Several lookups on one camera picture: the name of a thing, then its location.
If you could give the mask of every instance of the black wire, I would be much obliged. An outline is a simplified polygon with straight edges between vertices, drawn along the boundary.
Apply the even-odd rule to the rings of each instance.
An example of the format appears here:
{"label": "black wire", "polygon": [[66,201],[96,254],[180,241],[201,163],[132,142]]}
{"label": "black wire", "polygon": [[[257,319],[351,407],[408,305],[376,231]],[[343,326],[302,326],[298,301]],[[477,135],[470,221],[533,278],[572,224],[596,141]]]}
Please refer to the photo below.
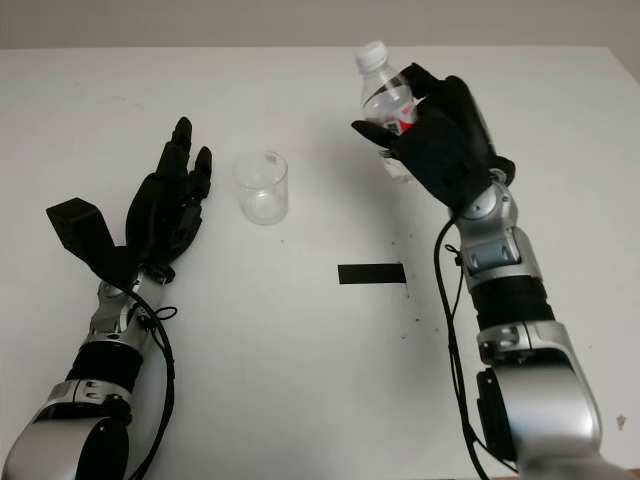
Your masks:
{"label": "black wire", "polygon": [[[460,303],[460,296],[462,293],[462,281],[464,280],[464,270],[462,268],[462,257],[460,254],[460,250],[458,250],[457,248],[455,248],[453,245],[449,245],[446,244],[444,246],[445,250],[447,250],[448,252],[453,253],[456,256],[456,265],[458,265],[458,267],[460,267],[460,276],[458,278],[458,287],[456,289],[456,299],[455,299],[455,303],[453,304],[453,310],[451,311],[451,319],[452,321],[455,319],[455,315],[456,315],[456,311],[458,309],[458,304]],[[458,390],[458,386],[457,383],[460,381],[457,378],[456,372],[455,372],[455,367],[454,367],[454,359],[453,356],[450,355],[450,363],[451,363],[451,377],[453,378],[453,382],[454,382],[454,390],[456,393],[456,398],[459,397],[460,392]],[[495,460],[497,460],[498,462],[500,462],[502,465],[504,465],[506,468],[508,468],[509,470],[511,470],[513,473],[518,473],[518,469],[514,468],[512,465],[510,465],[509,463],[507,463],[506,461],[504,461],[503,459],[501,459],[500,457],[498,457],[495,453],[493,453],[491,450],[489,450],[489,447],[487,447],[482,440],[480,440],[480,438],[478,438],[478,435],[476,434],[476,432],[473,430],[473,427],[469,424],[468,428],[470,430],[471,433],[473,433],[473,437],[474,437],[474,441],[480,446],[482,447],[482,449],[487,452],[489,455],[491,455]]]}
{"label": "black wire", "polygon": [[464,374],[462,372],[460,352],[458,350],[458,340],[456,338],[455,327],[453,325],[453,314],[449,307],[449,299],[447,298],[444,281],[442,279],[442,269],[440,267],[440,248],[442,247],[442,241],[444,240],[447,232],[455,224],[456,220],[457,217],[450,218],[438,234],[438,238],[436,239],[433,250],[433,263],[436,273],[436,282],[438,284],[438,292],[440,293],[440,299],[442,300],[442,307],[444,309],[445,319],[447,321],[447,330],[449,334],[449,357],[453,375],[453,386],[456,393],[458,410],[460,412],[460,421],[462,423],[462,433],[464,436],[465,445],[467,446],[467,451],[469,452],[471,463],[473,463],[473,466],[475,467],[476,472],[478,472],[478,476],[480,477],[480,479],[489,480],[489,477],[485,473],[484,469],[482,468],[482,464],[478,459],[478,454],[473,447],[474,442],[477,440],[477,436],[473,431],[473,428],[471,427],[471,423],[469,421],[469,411],[466,401],[467,394],[464,385]]}
{"label": "black wire", "polygon": [[[131,288],[125,287],[123,285],[116,285],[114,283],[111,283],[111,285],[114,286],[115,288],[122,290],[130,298],[135,300],[146,312],[146,314],[148,315],[148,318],[151,320],[151,326],[149,328],[151,332],[151,336],[153,337],[153,340],[155,341],[156,345],[158,345],[158,348],[160,348],[160,351],[162,352],[162,356],[164,357],[166,368],[167,368],[167,387],[165,389],[164,406],[162,408],[162,416],[160,417],[160,424],[158,425],[158,431],[153,440],[151,448],[149,449],[149,453],[147,454],[145,459],[140,463],[136,471],[133,472],[133,474],[129,477],[129,480],[142,480],[142,478],[144,478],[145,474],[149,470],[149,467],[153,462],[153,459],[158,451],[158,448],[160,447],[160,443],[162,442],[162,437],[164,436],[164,432],[167,429],[167,426],[169,425],[171,414],[173,413],[173,406],[175,403],[174,380],[176,378],[175,369],[174,369],[173,350],[171,349],[171,342],[169,342],[169,337],[167,336],[167,332],[165,331],[164,326],[162,325],[162,321],[160,317],[158,317],[156,312],[153,310],[153,308],[151,308],[149,304],[140,295],[134,292]],[[164,307],[159,309],[158,311],[161,312],[161,311],[172,309],[172,308],[175,309],[175,307]],[[176,313],[177,313],[177,309],[175,309],[175,312],[173,313],[173,315],[166,318],[171,318]],[[162,340],[162,343],[160,343],[160,340],[156,337],[156,334],[155,334],[156,331],[160,335],[160,339]]]}

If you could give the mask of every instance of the wall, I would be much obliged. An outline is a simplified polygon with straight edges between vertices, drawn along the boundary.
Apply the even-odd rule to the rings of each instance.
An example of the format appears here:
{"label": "wall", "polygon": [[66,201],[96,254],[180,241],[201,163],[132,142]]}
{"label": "wall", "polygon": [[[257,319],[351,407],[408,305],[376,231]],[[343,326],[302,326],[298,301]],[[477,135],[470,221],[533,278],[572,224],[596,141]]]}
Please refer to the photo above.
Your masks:
{"label": "wall", "polygon": [[640,0],[0,0],[0,47],[605,45],[640,79]]}

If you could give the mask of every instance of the white bottle cap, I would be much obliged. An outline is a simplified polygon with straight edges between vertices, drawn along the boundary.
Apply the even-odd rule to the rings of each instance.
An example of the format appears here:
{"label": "white bottle cap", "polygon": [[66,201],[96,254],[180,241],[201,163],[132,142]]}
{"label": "white bottle cap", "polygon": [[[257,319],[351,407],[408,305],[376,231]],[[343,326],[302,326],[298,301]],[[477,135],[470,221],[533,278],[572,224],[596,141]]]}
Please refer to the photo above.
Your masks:
{"label": "white bottle cap", "polygon": [[371,73],[389,60],[389,50],[380,40],[365,45],[356,52],[356,64],[360,73]]}

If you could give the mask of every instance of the white table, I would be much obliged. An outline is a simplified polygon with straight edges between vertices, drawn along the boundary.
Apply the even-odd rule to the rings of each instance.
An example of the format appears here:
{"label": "white table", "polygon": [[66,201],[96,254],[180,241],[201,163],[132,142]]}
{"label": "white table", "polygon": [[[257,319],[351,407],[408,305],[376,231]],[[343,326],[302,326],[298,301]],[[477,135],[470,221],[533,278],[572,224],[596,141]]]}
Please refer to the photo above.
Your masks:
{"label": "white table", "polygon": [[[471,86],[517,163],[520,225],[598,399],[603,452],[637,466],[640,88],[601,48],[395,48],[392,60]],[[122,243],[129,203],[186,115],[215,179],[166,289],[180,309],[167,324],[178,399],[149,478],[474,474],[431,264],[446,212],[418,185],[396,186],[350,129],[359,94],[350,48],[0,52],[2,462],[96,307],[97,280],[45,209],[84,198]],[[289,161],[291,203],[268,228],[242,216],[230,176],[238,153],[266,147]],[[338,284],[337,264],[398,260],[409,290]],[[466,294],[457,325],[475,415],[482,365]],[[134,438],[155,433],[163,375],[157,357],[146,362]]]}

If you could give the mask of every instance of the bottle label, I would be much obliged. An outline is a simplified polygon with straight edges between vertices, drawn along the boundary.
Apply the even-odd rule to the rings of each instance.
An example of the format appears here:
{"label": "bottle label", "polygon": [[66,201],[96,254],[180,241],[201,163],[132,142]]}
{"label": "bottle label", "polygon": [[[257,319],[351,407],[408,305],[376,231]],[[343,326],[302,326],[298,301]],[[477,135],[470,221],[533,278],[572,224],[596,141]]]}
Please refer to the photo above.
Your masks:
{"label": "bottle label", "polygon": [[382,120],[382,126],[390,132],[400,135],[407,131],[416,123],[418,112],[413,100],[409,100],[405,105],[399,108],[393,117],[387,117]]}

